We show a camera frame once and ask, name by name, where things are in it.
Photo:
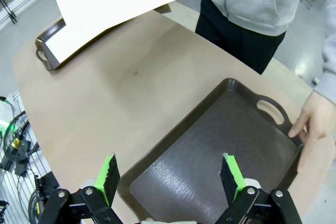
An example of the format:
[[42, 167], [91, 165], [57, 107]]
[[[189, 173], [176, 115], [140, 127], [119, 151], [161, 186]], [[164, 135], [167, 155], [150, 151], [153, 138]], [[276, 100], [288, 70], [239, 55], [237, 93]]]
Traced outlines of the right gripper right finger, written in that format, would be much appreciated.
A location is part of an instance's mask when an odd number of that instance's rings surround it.
[[247, 185], [233, 155], [223, 154], [219, 175], [228, 207], [217, 223], [302, 223], [289, 191]]

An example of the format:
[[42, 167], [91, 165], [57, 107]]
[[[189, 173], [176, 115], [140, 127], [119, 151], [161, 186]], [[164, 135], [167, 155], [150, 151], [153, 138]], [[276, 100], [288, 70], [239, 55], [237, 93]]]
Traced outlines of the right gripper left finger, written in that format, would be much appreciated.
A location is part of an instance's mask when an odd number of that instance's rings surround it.
[[39, 223], [81, 223], [86, 219], [94, 223], [120, 223], [111, 208], [119, 181], [116, 156], [108, 156], [94, 185], [79, 188], [74, 193], [63, 188], [55, 189]]

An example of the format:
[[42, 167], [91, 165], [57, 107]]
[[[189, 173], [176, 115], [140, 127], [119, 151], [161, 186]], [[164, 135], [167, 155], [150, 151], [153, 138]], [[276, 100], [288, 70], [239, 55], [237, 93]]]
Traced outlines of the person's left hand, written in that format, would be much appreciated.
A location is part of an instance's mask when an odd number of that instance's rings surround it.
[[335, 104], [319, 93], [311, 92], [288, 133], [290, 138], [298, 136], [304, 143], [297, 172], [301, 172], [317, 141], [329, 135], [334, 123]]

